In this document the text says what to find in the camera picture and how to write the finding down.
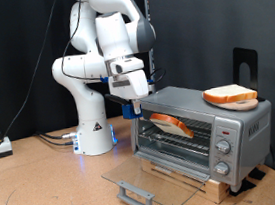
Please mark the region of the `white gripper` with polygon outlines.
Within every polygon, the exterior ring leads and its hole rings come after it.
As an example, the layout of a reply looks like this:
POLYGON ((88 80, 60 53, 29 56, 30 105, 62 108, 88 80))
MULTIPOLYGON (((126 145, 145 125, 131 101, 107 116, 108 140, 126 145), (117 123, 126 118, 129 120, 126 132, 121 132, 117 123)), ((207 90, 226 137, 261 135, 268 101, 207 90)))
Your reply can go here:
POLYGON ((141 102, 148 93, 144 62, 137 57, 111 61, 107 66, 110 94, 132 99, 133 111, 141 114, 141 102))

